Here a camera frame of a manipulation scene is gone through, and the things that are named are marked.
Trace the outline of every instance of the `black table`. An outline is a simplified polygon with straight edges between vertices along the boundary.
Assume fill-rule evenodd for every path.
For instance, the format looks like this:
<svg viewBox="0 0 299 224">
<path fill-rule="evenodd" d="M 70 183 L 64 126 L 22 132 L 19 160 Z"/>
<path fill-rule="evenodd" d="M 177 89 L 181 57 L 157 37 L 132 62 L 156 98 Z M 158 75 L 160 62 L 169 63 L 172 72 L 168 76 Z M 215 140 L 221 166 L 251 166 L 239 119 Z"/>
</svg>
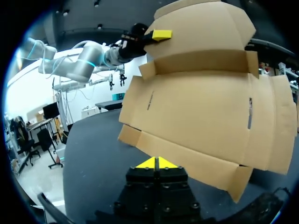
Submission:
<svg viewBox="0 0 299 224">
<path fill-rule="evenodd" d="M 70 131 L 64 155 L 64 200 L 66 214 L 75 223 L 94 219 L 96 210 L 112 214 L 113 202 L 124 187 L 127 170 L 149 158 L 117 140 L 122 127 L 118 122 L 119 113 L 120 110 L 114 110 L 85 118 L 76 122 Z M 200 202 L 202 217 L 219 220 L 236 213 L 263 192 L 281 186 L 293 190 L 298 170 L 297 137 L 288 175 L 254 170 L 238 204 L 226 191 L 191 178 L 189 184 Z"/>
<path fill-rule="evenodd" d="M 53 129 L 52 129 L 52 125 L 51 125 L 51 123 L 50 123 L 52 120 L 53 120 L 52 118 L 50 118 L 50 119 L 46 119 L 46 120 L 41 121 L 40 123 L 32 124 L 32 125 L 30 125 L 29 127 L 27 127 L 28 131 L 30 132 L 30 137 L 31 137 L 31 139 L 33 139 L 33 138 L 32 138 L 32 131 L 34 131 L 34 130 L 36 130 L 36 129 L 38 129 L 38 128 L 39 128 L 40 130 L 42 130 L 42 127 L 43 127 L 43 126 L 46 126 L 46 128 L 48 129 L 48 124 L 50 125 L 51 134 L 52 134 L 52 136 L 54 136 L 54 132 L 53 132 Z"/>
<path fill-rule="evenodd" d="M 115 110 L 115 109 L 121 109 L 122 99 L 102 102 L 102 103 L 98 103 L 95 105 L 99 108 L 100 111 L 101 111 L 101 108 L 104 108 L 108 111 Z"/>
</svg>

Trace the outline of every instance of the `office chair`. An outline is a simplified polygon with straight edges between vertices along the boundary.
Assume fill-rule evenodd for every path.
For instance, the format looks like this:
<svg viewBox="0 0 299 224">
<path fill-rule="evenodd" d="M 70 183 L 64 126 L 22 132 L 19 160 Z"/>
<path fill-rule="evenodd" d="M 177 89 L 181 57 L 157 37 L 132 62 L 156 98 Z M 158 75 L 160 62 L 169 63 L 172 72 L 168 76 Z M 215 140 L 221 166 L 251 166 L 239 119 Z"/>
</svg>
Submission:
<svg viewBox="0 0 299 224">
<path fill-rule="evenodd" d="M 48 130 L 46 128 L 42 129 L 39 133 L 37 133 L 37 138 L 38 138 L 38 141 L 42 147 L 42 150 L 45 152 L 45 151 L 48 151 L 54 164 L 52 165 L 49 165 L 48 167 L 50 169 L 52 169 L 53 166 L 55 165 L 60 165 L 61 167 L 63 167 L 63 165 L 60 163 L 60 162 L 56 162 L 55 159 L 53 158 L 49 148 L 50 146 L 52 145 L 54 147 L 54 149 L 56 150 L 55 148 L 55 145 L 53 144 L 53 141 L 52 141 L 52 138 L 48 132 Z"/>
<path fill-rule="evenodd" d="M 27 160 L 29 158 L 29 162 L 31 166 L 33 166 L 33 163 L 31 162 L 32 158 L 34 155 L 38 155 L 39 158 L 41 155 L 37 150 L 34 150 L 33 145 L 34 145 L 34 140 L 29 140 L 29 135 L 27 132 L 27 129 L 25 127 L 25 123 L 22 119 L 22 117 L 16 117 L 14 120 L 11 121 L 11 131 L 14 132 L 16 140 L 18 145 L 20 146 L 20 151 L 18 154 L 22 154 L 23 152 L 28 153 L 28 157 L 25 161 L 25 164 L 27 166 Z"/>
</svg>

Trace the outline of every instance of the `ceiling light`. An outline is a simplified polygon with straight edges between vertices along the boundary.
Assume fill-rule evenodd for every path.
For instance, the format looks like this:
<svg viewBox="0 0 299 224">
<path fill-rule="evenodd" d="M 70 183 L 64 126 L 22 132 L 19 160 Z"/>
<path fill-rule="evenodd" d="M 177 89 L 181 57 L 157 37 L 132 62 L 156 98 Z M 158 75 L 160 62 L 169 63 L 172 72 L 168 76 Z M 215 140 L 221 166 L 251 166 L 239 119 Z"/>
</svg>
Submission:
<svg viewBox="0 0 299 224">
<path fill-rule="evenodd" d="M 67 9 L 67 10 L 64 10 L 63 15 L 64 15 L 64 16 L 67 16 L 69 12 L 70 12 L 70 11 L 69 11 L 68 9 Z"/>
</svg>

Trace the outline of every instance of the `cardboard flap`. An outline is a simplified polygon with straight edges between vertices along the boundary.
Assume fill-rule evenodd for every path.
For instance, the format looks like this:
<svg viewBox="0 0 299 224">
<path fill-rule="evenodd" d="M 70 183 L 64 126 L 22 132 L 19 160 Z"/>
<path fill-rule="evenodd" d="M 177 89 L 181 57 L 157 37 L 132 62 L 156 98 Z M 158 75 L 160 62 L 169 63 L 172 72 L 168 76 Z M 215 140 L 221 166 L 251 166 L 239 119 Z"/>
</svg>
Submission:
<svg viewBox="0 0 299 224">
<path fill-rule="evenodd" d="M 239 167 L 236 163 L 190 150 L 145 132 L 141 132 L 136 147 L 150 156 L 161 156 L 182 166 L 189 177 L 222 190 L 228 189 Z"/>
<path fill-rule="evenodd" d="M 271 77 L 271 83 L 275 96 L 275 129 L 268 170 L 286 174 L 296 135 L 296 106 L 286 76 Z"/>
<path fill-rule="evenodd" d="M 258 57 L 256 51 L 246 51 L 248 72 L 259 78 L 258 73 Z"/>
<path fill-rule="evenodd" d="M 246 185 L 248 184 L 252 171 L 253 168 L 251 167 L 239 166 L 236 169 L 235 175 L 231 179 L 230 186 L 228 188 L 228 193 L 231 195 L 235 203 L 240 200 Z"/>
<path fill-rule="evenodd" d="M 149 63 L 140 65 L 139 71 L 144 80 L 154 77 L 157 74 L 155 62 L 151 61 Z"/>
<path fill-rule="evenodd" d="M 220 70 L 258 74 L 257 53 L 244 50 L 207 50 L 171 55 L 139 66 L 143 79 L 183 71 Z"/>
<path fill-rule="evenodd" d="M 252 99 L 251 127 L 242 165 L 266 170 L 273 147 L 275 105 L 271 78 L 249 76 L 249 97 Z"/>
<path fill-rule="evenodd" d="M 133 76 L 130 86 L 125 94 L 122 102 L 121 114 L 119 121 L 123 124 L 129 125 L 134 116 L 134 108 L 138 99 L 139 92 L 142 90 L 143 78 L 140 76 Z"/>
<path fill-rule="evenodd" d="M 175 1 L 171 4 L 168 4 L 162 8 L 159 8 L 154 15 L 155 20 L 165 14 L 171 13 L 172 11 L 178 10 L 183 7 L 205 3 L 205 2 L 212 2 L 212 1 L 220 1 L 220 0 L 179 0 Z"/>
<path fill-rule="evenodd" d="M 193 51 L 244 50 L 256 31 L 242 9 L 220 1 L 171 11 L 157 18 L 146 33 L 154 29 L 172 30 L 171 39 L 144 47 L 154 59 Z"/>
<path fill-rule="evenodd" d="M 123 125 L 121 132 L 118 136 L 118 140 L 128 145 L 136 146 L 139 141 L 140 134 L 140 130 L 132 128 L 128 125 Z"/>
<path fill-rule="evenodd" d="M 239 34 L 240 40 L 242 42 L 242 45 L 245 48 L 247 43 L 250 41 L 250 39 L 256 32 L 256 29 L 253 26 L 253 23 L 251 22 L 251 20 L 247 16 L 247 14 L 244 13 L 243 9 L 235 7 L 230 4 L 223 4 L 223 5 L 227 9 L 231 19 L 234 21 L 234 24 L 238 30 L 238 34 Z"/>
</svg>

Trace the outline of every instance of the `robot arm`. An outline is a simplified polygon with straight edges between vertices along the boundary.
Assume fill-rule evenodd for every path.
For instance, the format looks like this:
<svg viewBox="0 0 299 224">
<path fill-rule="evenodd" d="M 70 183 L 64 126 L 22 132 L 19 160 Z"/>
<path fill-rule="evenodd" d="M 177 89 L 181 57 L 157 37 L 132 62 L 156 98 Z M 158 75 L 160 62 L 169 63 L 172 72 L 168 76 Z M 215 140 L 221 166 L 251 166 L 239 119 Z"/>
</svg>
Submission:
<svg viewBox="0 0 299 224">
<path fill-rule="evenodd" d="M 144 35 L 147 29 L 148 27 L 144 24 L 135 24 L 129 32 L 121 36 L 121 43 L 111 45 L 108 51 L 104 51 L 102 45 L 93 41 L 80 42 L 74 47 L 84 44 L 83 51 L 76 62 L 70 61 L 67 56 L 53 59 L 57 50 L 32 38 L 24 42 L 21 52 L 22 56 L 27 59 L 43 59 L 38 68 L 40 73 L 54 74 L 77 82 L 88 83 L 95 70 L 120 70 L 120 65 L 130 62 L 135 57 L 145 55 L 144 46 L 158 41 L 153 39 L 155 31 Z M 125 79 L 124 70 L 120 70 L 121 85 L 124 85 Z"/>
</svg>

